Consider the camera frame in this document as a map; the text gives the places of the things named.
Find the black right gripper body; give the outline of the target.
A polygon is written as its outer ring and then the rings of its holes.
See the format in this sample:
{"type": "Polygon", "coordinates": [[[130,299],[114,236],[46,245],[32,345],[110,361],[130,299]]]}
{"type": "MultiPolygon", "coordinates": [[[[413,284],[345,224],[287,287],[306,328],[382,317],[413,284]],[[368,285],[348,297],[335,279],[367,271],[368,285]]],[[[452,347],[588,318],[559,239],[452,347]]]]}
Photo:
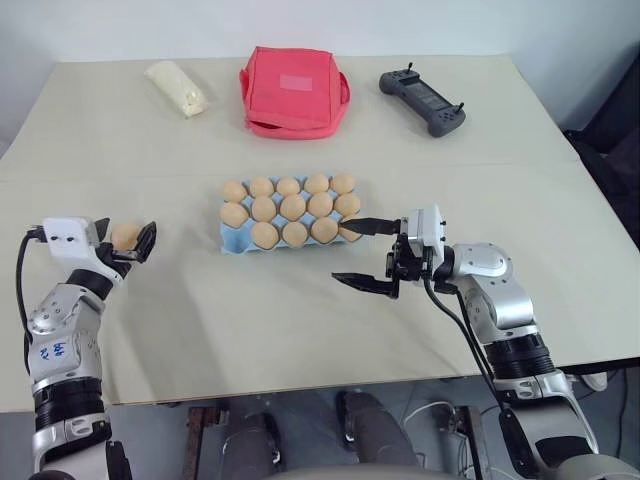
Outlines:
{"type": "Polygon", "coordinates": [[[399,220],[400,229],[391,251],[386,258],[386,277],[390,279],[386,296],[399,297],[402,281],[420,282],[430,280],[433,271],[433,248],[422,242],[409,240],[409,221],[407,217],[399,220]]]}

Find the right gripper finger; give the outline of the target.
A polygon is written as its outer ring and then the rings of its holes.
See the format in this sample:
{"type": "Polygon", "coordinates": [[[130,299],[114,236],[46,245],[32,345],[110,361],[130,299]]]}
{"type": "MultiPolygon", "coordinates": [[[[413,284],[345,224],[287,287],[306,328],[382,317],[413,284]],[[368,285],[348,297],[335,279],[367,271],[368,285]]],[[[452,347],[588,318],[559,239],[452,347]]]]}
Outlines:
{"type": "Polygon", "coordinates": [[[365,293],[383,295],[391,299],[397,299],[399,295],[399,282],[397,280],[378,280],[372,275],[361,273],[332,273],[331,277],[351,288],[365,293]]]}
{"type": "Polygon", "coordinates": [[[401,231],[401,220],[385,220],[373,217],[342,220],[339,226],[360,235],[397,235],[401,231]]]}

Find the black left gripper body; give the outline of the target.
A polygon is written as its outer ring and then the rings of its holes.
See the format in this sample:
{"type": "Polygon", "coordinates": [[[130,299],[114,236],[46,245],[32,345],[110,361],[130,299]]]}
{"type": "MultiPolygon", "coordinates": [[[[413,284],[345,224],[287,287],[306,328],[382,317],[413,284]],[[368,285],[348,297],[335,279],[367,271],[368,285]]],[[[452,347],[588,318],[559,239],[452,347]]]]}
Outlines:
{"type": "Polygon", "coordinates": [[[101,242],[97,248],[97,258],[102,265],[124,279],[135,261],[135,251],[119,249],[112,243],[101,242]]]}

